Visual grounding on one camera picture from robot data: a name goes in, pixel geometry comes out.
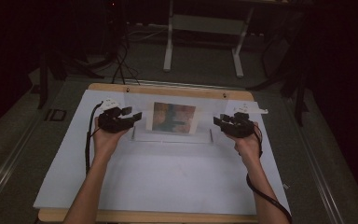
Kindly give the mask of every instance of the forearm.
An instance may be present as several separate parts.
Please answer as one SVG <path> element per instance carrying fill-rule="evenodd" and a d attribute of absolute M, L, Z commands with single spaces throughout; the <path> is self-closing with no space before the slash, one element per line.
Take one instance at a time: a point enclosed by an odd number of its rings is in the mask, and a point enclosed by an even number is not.
<path fill-rule="evenodd" d="M 256 189 L 268 195 L 273 200 L 278 201 L 271 185 L 269 184 L 269 181 L 261 166 L 260 161 L 252 162 L 252 164 L 248 164 L 247 167 L 249 172 L 248 175 L 252 182 L 252 185 Z M 289 223 L 285 214 L 275 205 L 273 205 L 271 202 L 267 201 L 256 193 L 254 193 L 254 196 L 257 216 L 260 224 Z"/>
<path fill-rule="evenodd" d="M 95 223 L 107 161 L 94 160 L 63 223 Z"/>

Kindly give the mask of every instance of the person's right arm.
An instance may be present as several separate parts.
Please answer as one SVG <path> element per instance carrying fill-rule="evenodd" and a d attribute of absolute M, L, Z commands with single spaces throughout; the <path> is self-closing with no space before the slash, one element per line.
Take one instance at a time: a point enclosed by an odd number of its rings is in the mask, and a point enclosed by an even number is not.
<path fill-rule="evenodd" d="M 248 169 L 249 178 L 255 188 L 267 194 L 275 201 L 278 201 L 261 165 L 259 159 L 260 146 L 255 134 L 245 138 L 235 138 L 229 135 L 227 137 L 235 141 L 235 149 L 240 153 L 243 164 L 245 164 Z M 257 217 L 260 224 L 289 223 L 286 215 L 275 205 L 256 193 L 254 193 L 254 197 Z"/>

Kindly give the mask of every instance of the white paper sheet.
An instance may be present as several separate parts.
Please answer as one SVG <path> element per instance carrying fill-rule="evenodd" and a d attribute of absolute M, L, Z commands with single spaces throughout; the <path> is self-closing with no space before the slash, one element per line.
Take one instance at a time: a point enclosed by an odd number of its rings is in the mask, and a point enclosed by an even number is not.
<path fill-rule="evenodd" d="M 147 99 L 171 100 L 176 104 L 191 105 L 205 101 L 210 109 L 210 122 L 199 123 L 211 130 L 212 143 L 189 144 L 131 141 L 131 132 L 120 139 L 109 162 L 103 182 L 100 209 L 124 211 L 156 211 L 181 213 L 211 213 L 254 215 L 255 202 L 246 185 L 246 169 L 234 150 L 234 142 L 226 138 L 213 116 L 224 112 L 232 115 L 234 108 L 243 104 L 257 107 L 255 102 L 206 100 L 190 97 L 141 95 L 111 91 L 86 91 L 74 115 L 62 145 L 34 202 L 36 208 L 69 208 L 85 178 L 86 132 L 92 108 L 107 97 L 121 106 L 133 106 L 133 113 L 142 111 Z M 261 161 L 278 200 L 288 208 L 268 135 L 258 114 L 257 121 L 263 133 Z M 93 147 L 91 142 L 90 157 Z"/>

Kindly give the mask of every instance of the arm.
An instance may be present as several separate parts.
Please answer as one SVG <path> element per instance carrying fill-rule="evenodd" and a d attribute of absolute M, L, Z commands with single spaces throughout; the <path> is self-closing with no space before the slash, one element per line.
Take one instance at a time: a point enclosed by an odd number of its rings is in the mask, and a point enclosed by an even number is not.
<path fill-rule="evenodd" d="M 95 130 L 98 130 L 97 119 L 95 119 Z M 63 223 L 95 223 L 107 164 L 116 150 L 118 140 L 125 132 L 107 133 L 98 130 L 93 135 L 92 165 Z"/>
<path fill-rule="evenodd" d="M 227 136 L 235 141 L 235 149 L 240 153 L 243 164 L 248 169 L 248 175 L 252 184 L 270 198 L 278 201 L 259 159 L 260 146 L 255 134 L 245 138 Z M 289 223 L 285 214 L 269 201 L 254 193 L 257 217 L 260 224 L 263 223 Z"/>

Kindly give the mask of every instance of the hand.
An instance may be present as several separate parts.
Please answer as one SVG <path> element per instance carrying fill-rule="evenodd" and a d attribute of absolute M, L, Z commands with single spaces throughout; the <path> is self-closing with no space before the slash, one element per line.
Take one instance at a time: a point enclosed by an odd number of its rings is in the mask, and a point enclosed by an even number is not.
<path fill-rule="evenodd" d="M 116 150 L 120 137 L 128 130 L 119 133 L 108 133 L 98 126 L 98 117 L 95 118 L 95 130 L 98 130 L 92 136 L 94 139 L 94 160 L 109 161 Z"/>
<path fill-rule="evenodd" d="M 235 142 L 235 150 L 237 150 L 241 157 L 242 161 L 246 167 L 249 168 L 249 165 L 253 164 L 254 162 L 260 161 L 260 145 L 258 142 L 257 134 L 259 137 L 261 136 L 260 130 L 258 129 L 257 122 L 255 124 L 255 133 L 244 137 L 244 138 L 236 138 L 231 135 L 226 134 L 226 136 Z"/>

